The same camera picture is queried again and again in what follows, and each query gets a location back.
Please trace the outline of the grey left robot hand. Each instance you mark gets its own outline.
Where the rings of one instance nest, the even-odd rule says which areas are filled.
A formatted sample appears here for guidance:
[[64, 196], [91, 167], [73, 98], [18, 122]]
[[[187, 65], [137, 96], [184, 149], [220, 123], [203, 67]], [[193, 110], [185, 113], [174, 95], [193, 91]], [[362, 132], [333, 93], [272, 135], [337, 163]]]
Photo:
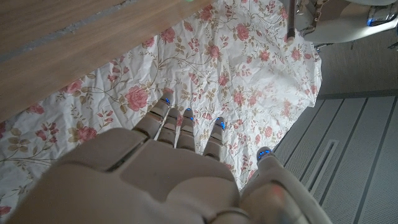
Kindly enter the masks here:
[[298, 0], [294, 25], [309, 42], [335, 44], [395, 29], [397, 0]]

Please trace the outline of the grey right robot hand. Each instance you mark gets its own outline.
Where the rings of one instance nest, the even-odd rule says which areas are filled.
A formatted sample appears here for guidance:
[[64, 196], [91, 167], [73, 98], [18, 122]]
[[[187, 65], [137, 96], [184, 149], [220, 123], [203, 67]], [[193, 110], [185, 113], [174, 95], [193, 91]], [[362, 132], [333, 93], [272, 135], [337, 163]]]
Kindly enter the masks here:
[[203, 154], [194, 151], [193, 112], [183, 121], [165, 93], [133, 129], [114, 128], [61, 157], [9, 223], [329, 223], [305, 186], [268, 147], [238, 189], [220, 161], [217, 118]]

